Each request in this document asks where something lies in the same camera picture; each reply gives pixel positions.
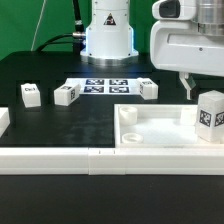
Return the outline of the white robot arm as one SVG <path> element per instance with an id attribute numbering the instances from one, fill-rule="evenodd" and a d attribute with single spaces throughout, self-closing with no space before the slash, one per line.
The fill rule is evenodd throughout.
<path id="1" fill-rule="evenodd" d="M 129 25 L 130 0 L 92 0 L 81 58 L 98 65 L 118 65 L 138 56 Z M 157 0 L 157 22 L 150 35 L 152 64 L 177 71 L 190 91 L 192 73 L 224 77 L 224 0 Z"/>

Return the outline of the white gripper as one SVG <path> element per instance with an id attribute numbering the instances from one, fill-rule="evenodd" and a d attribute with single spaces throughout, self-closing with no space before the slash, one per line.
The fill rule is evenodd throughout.
<path id="1" fill-rule="evenodd" d="M 157 69 L 177 71 L 191 99 L 196 86 L 190 73 L 224 77 L 224 37 L 198 32 L 190 21 L 158 21 L 151 30 L 151 62 Z"/>

